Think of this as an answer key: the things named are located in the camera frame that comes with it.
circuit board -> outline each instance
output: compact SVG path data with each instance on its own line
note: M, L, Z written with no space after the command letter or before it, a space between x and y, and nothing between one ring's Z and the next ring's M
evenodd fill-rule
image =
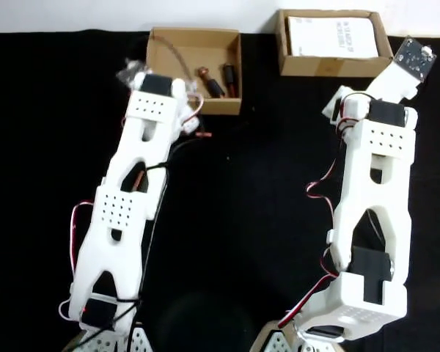
M421 82L432 69L436 55L429 46L407 37L395 55L394 61Z

white wall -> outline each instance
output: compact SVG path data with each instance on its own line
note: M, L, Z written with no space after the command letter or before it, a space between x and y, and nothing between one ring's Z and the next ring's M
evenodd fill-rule
M390 35L440 37L440 0L0 0L0 32L206 26L272 32L278 8L380 12Z

instruction manual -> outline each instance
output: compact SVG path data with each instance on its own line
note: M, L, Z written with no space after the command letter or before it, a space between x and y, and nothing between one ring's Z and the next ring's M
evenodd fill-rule
M288 28L292 56L378 57L369 18L289 17Z

open cardboard box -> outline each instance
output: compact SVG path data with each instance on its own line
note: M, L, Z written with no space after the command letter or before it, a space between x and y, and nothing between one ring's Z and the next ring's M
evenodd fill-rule
M240 33L226 29L161 28L155 27L150 37L162 37L179 51L188 69L197 81L197 91L205 97L202 114L238 115L241 107L241 40ZM197 75L199 67L205 66L228 97L222 67L225 63L235 66L238 98L212 98L202 79ZM181 64L169 48L151 39L147 47L147 65L155 73L173 78L187 79Z
M339 57L291 56L287 18L369 18L375 32L379 57L347 59ZM377 12L362 10L279 10L276 25L279 67L282 76L376 77L393 59L391 46Z

black background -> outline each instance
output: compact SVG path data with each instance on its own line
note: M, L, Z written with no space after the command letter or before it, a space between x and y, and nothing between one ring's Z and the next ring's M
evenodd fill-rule
M3 351L59 351L78 331L56 311L71 283L70 211L93 198L116 150L127 91L114 75L138 36L0 34ZM220 351L247 351L321 275L331 221L304 186L327 170L337 140L320 111L339 85L370 80L281 77L273 35L241 39L241 115L206 117L214 137L180 150L171 168L139 318L157 352L184 351L179 331L193 329L203 336L193 351L214 339ZM400 43L391 38L394 51ZM440 40L423 43L439 57L408 102L419 112L408 317L350 350L440 351ZM341 180L342 163L321 189L334 203Z

